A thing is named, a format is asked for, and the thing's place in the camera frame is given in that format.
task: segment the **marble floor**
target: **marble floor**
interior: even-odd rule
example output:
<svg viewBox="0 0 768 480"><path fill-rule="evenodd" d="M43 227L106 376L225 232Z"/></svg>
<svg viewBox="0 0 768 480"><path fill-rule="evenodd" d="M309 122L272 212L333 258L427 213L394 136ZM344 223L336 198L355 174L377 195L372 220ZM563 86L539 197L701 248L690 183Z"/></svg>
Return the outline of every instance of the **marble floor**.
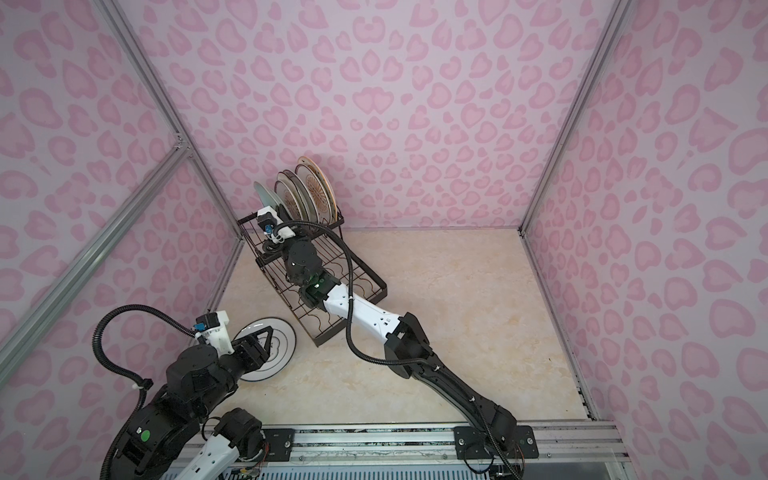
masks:
<svg viewBox="0 0 768 480"><path fill-rule="evenodd" d="M379 304L419 318L445 364L520 420L584 419L568 362L515 230L350 231L344 239L388 284ZM340 333L320 347L243 249L220 304L230 335L265 316L290 321L296 353L283 371L240 382L217 408L264 424L456 422L461 414L428 386L363 362ZM355 344L382 347L361 328Z"/></svg>

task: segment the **white plate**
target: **white plate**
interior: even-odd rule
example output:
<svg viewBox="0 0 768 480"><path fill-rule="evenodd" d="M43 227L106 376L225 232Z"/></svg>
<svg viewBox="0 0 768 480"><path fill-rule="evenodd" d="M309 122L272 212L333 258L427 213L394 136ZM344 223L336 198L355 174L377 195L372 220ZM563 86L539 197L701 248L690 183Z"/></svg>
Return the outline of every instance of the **white plate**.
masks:
<svg viewBox="0 0 768 480"><path fill-rule="evenodd" d="M323 182L317 177L317 174L305 164L299 164L296 166L296 176L301 180L301 183L309 193L312 203L315 205L317 211L317 221L324 223L325 225L331 223L331 207L330 200L328 200L328 194L326 194L325 188L323 188Z"/></svg>
<svg viewBox="0 0 768 480"><path fill-rule="evenodd" d="M303 218L303 220L317 222L317 209L315 208L315 204L312 202L310 192L306 191L306 187L304 187L304 184L301 183L301 179L299 179L291 170L283 170L283 173L290 179L291 183L293 183L293 186L296 188L296 192L298 192L297 198L299 199L299 202L301 202L304 206L303 212L306 213L306 216Z"/></svg>
<svg viewBox="0 0 768 480"><path fill-rule="evenodd" d="M293 352L296 351L296 331L290 323L276 317L264 318L251 323L239 331L235 339L258 332L268 326L273 328L270 359L257 371L244 374L241 379L246 382L259 382L275 375L288 364L293 357ZM266 333L259 336L261 346L264 346L264 342L266 342Z"/></svg>
<svg viewBox="0 0 768 480"><path fill-rule="evenodd" d="M331 223L337 221L339 219L339 214L337 211L338 206L336 205L336 195L333 194L331 182L323 173L323 169L308 157L299 157L299 164L306 165L310 168L310 170L315 172L315 175L317 175L317 178L320 180L320 183L323 185L323 189L326 191L326 195L328 196L328 201L331 206Z"/></svg>
<svg viewBox="0 0 768 480"><path fill-rule="evenodd" d="M259 194L261 204L265 207L272 207L277 210L277 207L283 204L283 201L274 192L270 192L259 182L253 182L253 189Z"/></svg>
<svg viewBox="0 0 768 480"><path fill-rule="evenodd" d="M283 201L291 220L304 220L306 214L302 212L304 205L299 200L299 192L293 186L293 182L283 173L277 174L275 193Z"/></svg>

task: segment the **black bracket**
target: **black bracket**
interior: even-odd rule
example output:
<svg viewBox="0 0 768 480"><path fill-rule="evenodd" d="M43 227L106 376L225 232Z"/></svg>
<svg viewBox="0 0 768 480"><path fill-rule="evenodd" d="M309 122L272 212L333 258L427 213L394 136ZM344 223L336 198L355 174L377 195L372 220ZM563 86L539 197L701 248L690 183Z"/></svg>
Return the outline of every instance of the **black bracket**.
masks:
<svg viewBox="0 0 768 480"><path fill-rule="evenodd" d="M270 444L267 462L288 462L293 450L293 429L264 429L264 438Z"/></svg>
<svg viewBox="0 0 768 480"><path fill-rule="evenodd" d="M536 438L533 436L533 428L528 425L517 425L513 432L513 441L520 447L525 458L538 458L538 448ZM485 432L481 432L473 427L454 427L453 438L456 445L456 458L459 460L480 460L490 459L488 452L495 453L493 447L485 447ZM514 458L515 450L509 449L507 458Z"/></svg>

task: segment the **black wire dish rack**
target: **black wire dish rack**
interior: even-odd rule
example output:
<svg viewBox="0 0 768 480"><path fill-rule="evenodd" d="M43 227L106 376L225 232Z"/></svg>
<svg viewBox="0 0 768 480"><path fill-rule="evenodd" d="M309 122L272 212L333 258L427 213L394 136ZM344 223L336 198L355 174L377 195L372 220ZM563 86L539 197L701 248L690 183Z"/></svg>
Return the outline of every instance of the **black wire dish rack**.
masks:
<svg viewBox="0 0 768 480"><path fill-rule="evenodd" d="M290 218L282 205L278 207L277 213L281 218ZM337 230L339 237L343 238L341 226L344 223L344 217L341 212L338 215L339 219L328 227ZM283 299L283 302L291 309L293 316L299 321L315 346L321 346L345 329L346 318L331 315L318 308L310 309L304 305L304 302L299 298L299 287L286 281L286 269L280 253L264 253L263 243L266 238L258 225L253 223L256 217L257 214L253 213L237 221L253 255L256 256L256 264L280 295L280 298ZM336 278L346 282L349 271L344 252L324 233L310 231L310 236L318 255L323 259L323 266ZM386 297L387 289L384 280L354 253L352 265L354 267L355 293L371 303L378 303Z"/></svg>

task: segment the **pink leopard print wall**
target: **pink leopard print wall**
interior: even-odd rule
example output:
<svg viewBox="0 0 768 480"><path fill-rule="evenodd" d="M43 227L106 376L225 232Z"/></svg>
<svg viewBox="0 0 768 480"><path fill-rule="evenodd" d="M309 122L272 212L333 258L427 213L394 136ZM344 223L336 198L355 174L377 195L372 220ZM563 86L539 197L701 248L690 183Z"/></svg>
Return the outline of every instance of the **pink leopard print wall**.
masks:
<svg viewBox="0 0 768 480"><path fill-rule="evenodd" d="M200 178L183 164L0 392L1 477L98 477L137 393L96 362L96 323L117 306L144 303L191 326L233 242ZM113 362L154 380L150 397L188 343L143 313L117 317L104 335Z"/></svg>
<svg viewBox="0 0 768 480"><path fill-rule="evenodd" d="M88 0L0 5L0 343L170 150Z"/></svg>
<svg viewBox="0 0 768 480"><path fill-rule="evenodd" d="M641 478L768 476L768 3L644 0L532 242Z"/></svg>
<svg viewBox="0 0 768 480"><path fill-rule="evenodd" d="M358 227L516 226L611 0L121 2L238 217L303 154Z"/></svg>

